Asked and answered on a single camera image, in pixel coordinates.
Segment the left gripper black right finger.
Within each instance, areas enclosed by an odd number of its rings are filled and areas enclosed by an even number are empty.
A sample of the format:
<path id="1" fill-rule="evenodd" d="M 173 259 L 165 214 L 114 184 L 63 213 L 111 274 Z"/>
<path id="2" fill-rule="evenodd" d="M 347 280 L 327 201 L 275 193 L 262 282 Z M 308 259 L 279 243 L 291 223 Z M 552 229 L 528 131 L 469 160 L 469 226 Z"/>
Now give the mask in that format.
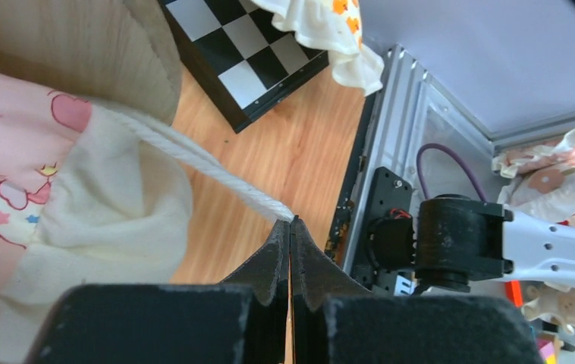
<path id="1" fill-rule="evenodd" d="M 508 301 L 472 295 L 381 297 L 290 225 L 296 363 L 540 363 L 529 324 Z"/>

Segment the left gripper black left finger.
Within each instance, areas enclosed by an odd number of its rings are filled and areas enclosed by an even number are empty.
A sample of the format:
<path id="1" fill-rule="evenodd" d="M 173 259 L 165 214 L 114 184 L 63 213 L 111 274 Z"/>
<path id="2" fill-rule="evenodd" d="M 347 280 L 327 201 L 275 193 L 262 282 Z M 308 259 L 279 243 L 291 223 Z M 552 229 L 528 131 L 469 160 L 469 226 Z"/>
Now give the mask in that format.
<path id="1" fill-rule="evenodd" d="M 282 363 L 290 224 L 217 284 L 85 284 L 58 300 L 28 363 Z"/>

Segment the pink unicorn drawstring bag blanket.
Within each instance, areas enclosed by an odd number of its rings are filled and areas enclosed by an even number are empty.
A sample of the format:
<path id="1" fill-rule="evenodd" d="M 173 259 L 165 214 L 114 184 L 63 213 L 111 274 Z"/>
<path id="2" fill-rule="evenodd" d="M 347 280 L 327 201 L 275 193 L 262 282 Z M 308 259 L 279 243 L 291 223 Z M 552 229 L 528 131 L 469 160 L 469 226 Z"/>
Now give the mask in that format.
<path id="1" fill-rule="evenodd" d="M 23 362 L 72 287 L 169 281 L 192 215 L 185 165 L 293 217 L 149 115 L 0 74 L 0 363 Z"/>

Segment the wooden striped pet bed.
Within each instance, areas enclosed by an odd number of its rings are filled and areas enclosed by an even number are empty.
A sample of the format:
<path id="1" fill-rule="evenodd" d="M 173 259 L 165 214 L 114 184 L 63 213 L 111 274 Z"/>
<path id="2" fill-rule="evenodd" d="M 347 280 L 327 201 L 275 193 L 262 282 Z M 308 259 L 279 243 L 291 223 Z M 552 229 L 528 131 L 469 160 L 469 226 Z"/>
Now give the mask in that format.
<path id="1" fill-rule="evenodd" d="M 171 124 L 181 60 L 157 1 L 0 1 L 0 73 Z"/>

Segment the orange duck print pillow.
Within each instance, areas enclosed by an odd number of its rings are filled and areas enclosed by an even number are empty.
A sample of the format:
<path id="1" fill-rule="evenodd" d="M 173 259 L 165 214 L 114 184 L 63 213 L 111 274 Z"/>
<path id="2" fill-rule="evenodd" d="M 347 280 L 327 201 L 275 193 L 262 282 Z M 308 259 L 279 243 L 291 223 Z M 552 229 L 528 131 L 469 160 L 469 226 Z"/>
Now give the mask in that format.
<path id="1" fill-rule="evenodd" d="M 254 0 L 272 14 L 272 26 L 292 32 L 310 49 L 326 51 L 334 81 L 369 96 L 382 88 L 384 61 L 363 43 L 358 1 Z"/>

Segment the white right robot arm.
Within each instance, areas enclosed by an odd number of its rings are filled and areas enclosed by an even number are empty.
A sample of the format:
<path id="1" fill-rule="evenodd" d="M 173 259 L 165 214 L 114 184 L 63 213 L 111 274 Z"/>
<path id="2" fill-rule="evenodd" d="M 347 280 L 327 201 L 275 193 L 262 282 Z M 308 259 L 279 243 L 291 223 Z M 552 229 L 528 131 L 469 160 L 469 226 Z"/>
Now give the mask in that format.
<path id="1" fill-rule="evenodd" d="M 378 270 L 406 271 L 417 290 L 468 293 L 473 281 L 543 281 L 575 288 L 575 228 L 491 202 L 445 194 L 421 203 L 416 218 L 390 209 L 367 228 Z"/>

